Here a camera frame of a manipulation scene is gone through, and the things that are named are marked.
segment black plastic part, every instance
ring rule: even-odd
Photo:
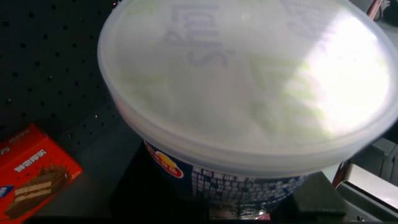
[[[287,197],[271,219],[275,222],[338,222],[347,214],[343,198],[322,172],[311,175]]]

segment logo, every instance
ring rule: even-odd
[[[177,167],[176,163],[173,162],[168,156],[163,154],[160,151],[154,151],[148,143],[145,142],[145,146],[149,152],[149,154],[155,159],[155,161],[162,166],[169,174],[173,175],[176,178],[182,178],[184,173],[180,168]]]
[[[13,189],[14,189],[14,186],[11,186],[11,185],[5,185],[3,187],[0,187],[0,198],[4,198]]]

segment translucent plastic lid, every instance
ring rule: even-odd
[[[346,1],[124,0],[98,47],[131,126],[214,169],[313,172],[397,116],[396,50]]]

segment plastic container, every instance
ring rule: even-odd
[[[116,106],[178,192],[266,200],[211,197],[222,174],[268,183],[239,188],[279,191],[266,204],[388,129],[397,58],[344,0],[124,0],[98,44]]]

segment gray plastic part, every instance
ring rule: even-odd
[[[398,187],[398,156],[394,158],[394,167],[392,168],[390,183]]]
[[[389,159],[384,158],[384,162],[381,168],[380,178],[390,182],[393,168],[394,168],[394,163]]]
[[[352,161],[354,164],[379,177],[384,156],[384,151],[378,150],[374,146],[370,145],[365,147],[362,151],[359,151],[352,158]]]
[[[391,152],[394,150],[396,144],[392,141],[388,141],[385,138],[380,138],[372,143],[372,146],[382,151],[385,156],[389,157]]]

